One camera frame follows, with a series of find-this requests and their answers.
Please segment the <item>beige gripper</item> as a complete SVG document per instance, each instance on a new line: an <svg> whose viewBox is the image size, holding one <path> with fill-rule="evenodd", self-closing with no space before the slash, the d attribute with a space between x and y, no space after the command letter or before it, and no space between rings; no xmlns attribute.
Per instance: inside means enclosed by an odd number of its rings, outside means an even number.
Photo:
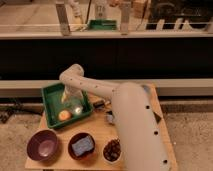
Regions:
<svg viewBox="0 0 213 171"><path fill-rule="evenodd" d="M65 86L62 97L61 97L61 102L65 103L68 100L70 100L72 97L82 99L83 94L80 89L71 87L71 86Z"/></svg>

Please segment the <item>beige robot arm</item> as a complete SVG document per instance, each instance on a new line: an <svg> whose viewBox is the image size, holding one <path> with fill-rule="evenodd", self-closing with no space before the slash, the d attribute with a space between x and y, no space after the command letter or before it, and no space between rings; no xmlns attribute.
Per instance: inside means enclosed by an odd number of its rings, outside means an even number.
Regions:
<svg viewBox="0 0 213 171"><path fill-rule="evenodd" d="M63 100L77 89L111 101L126 171L170 170L168 154L150 100L141 85L86 78L79 64L63 71L59 80L65 85Z"/></svg>

